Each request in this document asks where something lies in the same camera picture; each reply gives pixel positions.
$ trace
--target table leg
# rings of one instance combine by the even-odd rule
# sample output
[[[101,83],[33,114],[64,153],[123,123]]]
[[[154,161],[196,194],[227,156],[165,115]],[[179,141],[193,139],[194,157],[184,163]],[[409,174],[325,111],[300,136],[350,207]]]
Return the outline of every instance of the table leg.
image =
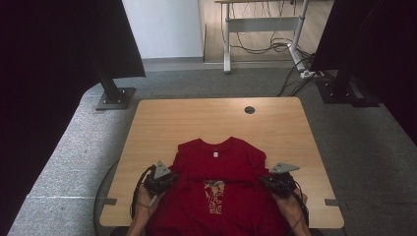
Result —
[[[229,22],[230,22],[230,3],[226,3],[226,19],[224,23],[225,36],[224,36],[224,73],[230,74],[230,32],[229,32]]]
[[[301,35],[301,29],[303,28],[304,20],[306,19],[308,5],[309,5],[309,0],[304,0],[303,9],[301,11],[301,15],[298,20],[297,29],[295,30],[294,39],[289,48],[289,52],[291,53],[292,59],[294,60],[294,63],[297,65],[297,69],[299,72],[304,72],[306,70],[303,63],[301,62],[300,56],[298,55],[297,46],[298,46],[298,40],[300,39],[300,35]]]

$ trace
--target t-shirt sleeve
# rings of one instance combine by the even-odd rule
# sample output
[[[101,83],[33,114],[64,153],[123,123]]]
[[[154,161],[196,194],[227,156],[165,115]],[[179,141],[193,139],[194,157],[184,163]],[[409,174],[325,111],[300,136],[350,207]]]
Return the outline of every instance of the t-shirt sleeve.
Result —
[[[256,175],[265,175],[268,171],[265,169],[265,160],[267,159],[267,155],[257,149],[256,147],[249,147],[248,153],[250,155],[249,162],[254,169]]]

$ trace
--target hand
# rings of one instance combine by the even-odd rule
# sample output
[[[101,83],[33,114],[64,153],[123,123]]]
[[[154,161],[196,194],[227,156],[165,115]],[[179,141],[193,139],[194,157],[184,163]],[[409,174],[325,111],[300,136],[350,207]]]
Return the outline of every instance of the hand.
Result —
[[[149,206],[151,197],[148,193],[148,190],[145,188],[143,184],[139,187],[138,191],[138,199],[136,202],[136,213],[135,217],[132,219],[132,223],[129,227],[129,231],[127,235],[133,236],[142,235],[142,232],[145,229],[145,226],[148,223],[148,220],[156,211],[157,206],[159,205],[160,200],[165,195],[165,192],[158,195],[156,200],[153,202],[151,206]]]
[[[304,204],[307,202],[307,195],[302,194],[301,196],[299,189],[294,190],[294,192],[300,197]],[[305,222],[303,210],[294,196],[291,195],[288,198],[281,198],[276,194],[272,194],[272,197],[275,199],[281,214],[285,217],[291,228],[293,228],[294,234],[296,236],[310,236],[311,233]]]

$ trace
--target metal stand base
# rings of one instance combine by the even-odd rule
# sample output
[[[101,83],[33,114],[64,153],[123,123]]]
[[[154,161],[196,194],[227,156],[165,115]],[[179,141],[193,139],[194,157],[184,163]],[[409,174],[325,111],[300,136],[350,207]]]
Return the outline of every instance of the metal stand base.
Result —
[[[101,96],[95,110],[124,110],[129,107],[130,100],[135,93],[135,88],[118,88],[119,98],[117,100],[111,100],[104,93]]]
[[[334,83],[328,81],[317,81],[316,86],[324,103],[350,103],[354,107],[380,107],[380,101],[374,96],[367,94],[367,91],[358,91],[359,94],[357,94],[351,86],[337,91]]]
[[[335,91],[333,82],[317,81],[316,86],[324,103],[352,103],[358,98],[351,87]]]

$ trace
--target metal bracket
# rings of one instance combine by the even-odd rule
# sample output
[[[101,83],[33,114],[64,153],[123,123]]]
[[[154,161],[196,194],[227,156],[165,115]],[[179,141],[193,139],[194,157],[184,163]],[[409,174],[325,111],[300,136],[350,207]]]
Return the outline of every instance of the metal bracket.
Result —
[[[158,179],[162,176],[165,176],[167,174],[171,173],[171,170],[168,169],[168,167],[166,167],[162,161],[158,161],[156,164],[156,169],[155,169],[155,175],[154,175],[154,179]]]
[[[106,93],[101,96],[95,110],[121,110],[129,107],[130,100],[135,93],[135,88],[118,88],[119,98],[117,100],[110,99]]]
[[[286,173],[286,172],[290,172],[290,171],[298,170],[298,169],[300,169],[299,166],[279,162],[272,169],[269,170],[269,173],[270,174],[282,174],[282,173]]]

